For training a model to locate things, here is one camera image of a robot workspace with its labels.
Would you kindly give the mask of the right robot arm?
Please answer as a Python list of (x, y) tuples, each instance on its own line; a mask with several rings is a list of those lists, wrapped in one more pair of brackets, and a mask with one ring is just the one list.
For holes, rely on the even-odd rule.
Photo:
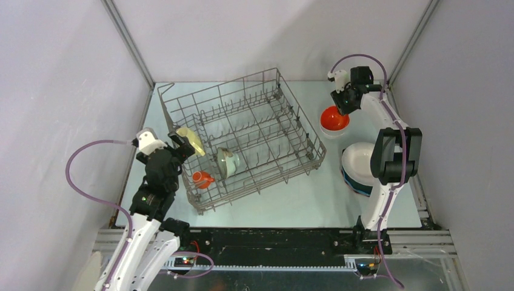
[(335, 83), (331, 97), (342, 115), (362, 110), (378, 129), (370, 157), (372, 191), (365, 211), (353, 227), (352, 244), (359, 253), (369, 253), (381, 244), (387, 221), (400, 190), (418, 172), (422, 132), (410, 127), (394, 111), (385, 88), (374, 82), (367, 66), (331, 70), (328, 80)]

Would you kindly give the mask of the white plate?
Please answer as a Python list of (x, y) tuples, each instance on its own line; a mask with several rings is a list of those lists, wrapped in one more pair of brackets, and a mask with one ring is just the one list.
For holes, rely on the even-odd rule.
[(371, 157), (374, 144), (356, 142), (341, 153), (341, 169), (361, 184), (373, 186), (376, 179), (371, 173)]

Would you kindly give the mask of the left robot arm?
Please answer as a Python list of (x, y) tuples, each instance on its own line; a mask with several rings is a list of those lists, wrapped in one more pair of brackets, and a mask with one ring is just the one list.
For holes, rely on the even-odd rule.
[(185, 252), (191, 244), (189, 224), (166, 214), (179, 189), (182, 165), (195, 154), (184, 138), (169, 133), (173, 148), (144, 128), (137, 133), (136, 159), (145, 165), (145, 175), (129, 208), (129, 222), (95, 290), (147, 290), (174, 252)]

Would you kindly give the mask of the grey wire dish rack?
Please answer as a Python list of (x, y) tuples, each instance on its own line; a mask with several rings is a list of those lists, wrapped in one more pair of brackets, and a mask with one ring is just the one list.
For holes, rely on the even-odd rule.
[[(199, 214), (321, 166), (326, 147), (277, 68), (173, 96), (177, 87), (169, 82), (156, 92), (168, 129), (188, 127), (202, 141), (205, 155), (189, 158), (182, 175), (188, 201)], [(240, 157), (236, 174), (227, 179), (220, 174), (218, 147)], [(215, 182), (195, 189), (196, 171), (209, 173)]]

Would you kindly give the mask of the pale green cup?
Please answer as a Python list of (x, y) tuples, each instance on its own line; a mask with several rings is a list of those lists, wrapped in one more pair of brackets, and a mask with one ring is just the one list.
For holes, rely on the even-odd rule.
[(236, 174), (240, 166), (240, 157), (236, 152), (225, 147), (218, 147), (216, 157), (223, 179), (227, 179)]

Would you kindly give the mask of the white ribbed bowl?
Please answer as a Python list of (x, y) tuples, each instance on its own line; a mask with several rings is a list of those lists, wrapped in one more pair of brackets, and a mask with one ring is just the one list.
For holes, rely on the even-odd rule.
[(341, 137), (343, 137), (345, 135), (345, 133), (347, 131), (347, 128), (348, 128), (348, 124), (346, 124), (341, 129), (330, 130), (330, 129), (325, 128), (323, 126), (323, 124), (320, 122), (319, 123), (319, 128), (320, 128), (323, 136), (326, 137), (327, 139), (338, 139), (338, 138), (341, 138)]

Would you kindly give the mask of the blue dotted plate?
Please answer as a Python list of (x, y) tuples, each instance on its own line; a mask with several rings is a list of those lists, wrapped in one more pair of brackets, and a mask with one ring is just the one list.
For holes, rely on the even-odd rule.
[(357, 182), (353, 178), (351, 178), (344, 169), (341, 169), (342, 177), (344, 182), (352, 189), (355, 193), (360, 195), (370, 197), (372, 193), (373, 186), (367, 186)]

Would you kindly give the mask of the yellow mug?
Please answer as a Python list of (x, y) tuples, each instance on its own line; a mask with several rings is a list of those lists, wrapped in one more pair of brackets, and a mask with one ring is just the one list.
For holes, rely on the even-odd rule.
[(194, 148), (195, 154), (198, 156), (204, 156), (205, 150), (200, 137), (192, 129), (188, 127), (180, 127), (176, 129), (176, 134), (188, 141), (188, 143)]

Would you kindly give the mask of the orange bowl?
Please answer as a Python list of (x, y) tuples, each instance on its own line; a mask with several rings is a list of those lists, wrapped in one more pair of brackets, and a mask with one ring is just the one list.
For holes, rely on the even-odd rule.
[(324, 109), (319, 117), (321, 129), (329, 133), (336, 133), (346, 129), (350, 124), (349, 115), (342, 115), (337, 106)]

